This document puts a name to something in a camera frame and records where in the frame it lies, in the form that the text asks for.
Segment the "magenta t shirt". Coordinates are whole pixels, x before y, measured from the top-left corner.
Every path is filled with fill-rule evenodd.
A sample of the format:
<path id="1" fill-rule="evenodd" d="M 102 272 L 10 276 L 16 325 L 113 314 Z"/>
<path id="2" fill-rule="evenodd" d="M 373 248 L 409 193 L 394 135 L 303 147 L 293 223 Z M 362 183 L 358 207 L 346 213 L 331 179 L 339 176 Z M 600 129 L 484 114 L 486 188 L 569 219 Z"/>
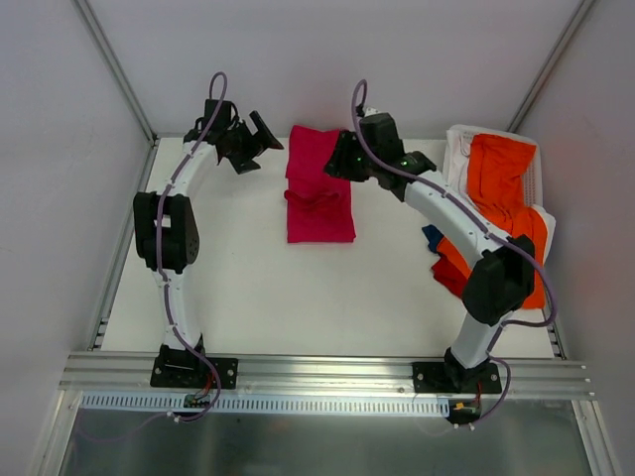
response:
<path id="1" fill-rule="evenodd" d="M 287 242 L 351 243 L 356 238 L 351 185 L 323 169 L 334 152 L 338 132 L 296 125 L 289 138 Z"/>

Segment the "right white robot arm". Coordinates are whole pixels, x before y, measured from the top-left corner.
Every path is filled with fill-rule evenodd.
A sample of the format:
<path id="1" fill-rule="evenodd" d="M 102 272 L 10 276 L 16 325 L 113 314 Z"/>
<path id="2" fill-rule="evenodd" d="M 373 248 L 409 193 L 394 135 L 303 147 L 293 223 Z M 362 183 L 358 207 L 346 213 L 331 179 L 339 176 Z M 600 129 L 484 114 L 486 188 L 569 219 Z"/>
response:
<path id="1" fill-rule="evenodd" d="M 443 375 L 452 390 L 466 392 L 477 384 L 503 324 L 534 290 L 534 244 L 487 223 L 424 153 L 405 151 L 390 114 L 354 109 L 352 116 L 354 128 L 339 134 L 325 172 L 355 182 L 376 179 L 427 217 L 471 270 L 461 293 L 466 316 L 445 352 Z"/>

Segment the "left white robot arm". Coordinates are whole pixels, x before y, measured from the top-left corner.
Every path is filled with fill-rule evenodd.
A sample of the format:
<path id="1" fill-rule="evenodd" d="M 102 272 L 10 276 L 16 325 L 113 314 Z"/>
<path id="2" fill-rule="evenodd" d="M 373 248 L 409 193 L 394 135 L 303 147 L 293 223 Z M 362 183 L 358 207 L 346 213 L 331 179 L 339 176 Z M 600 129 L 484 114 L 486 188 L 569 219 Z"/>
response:
<path id="1" fill-rule="evenodd" d="M 184 136 L 176 169 L 155 191 L 138 192 L 133 199 L 135 247 L 156 281 L 166 321 L 157 365 L 187 387 L 206 378 L 204 344 L 189 297 L 188 281 L 197 259 L 200 239 L 192 202 L 209 167 L 227 160 L 234 171 L 247 174 L 261 168 L 256 159 L 284 146 L 253 110 L 251 130 L 235 104 L 207 99 L 204 113 Z"/>

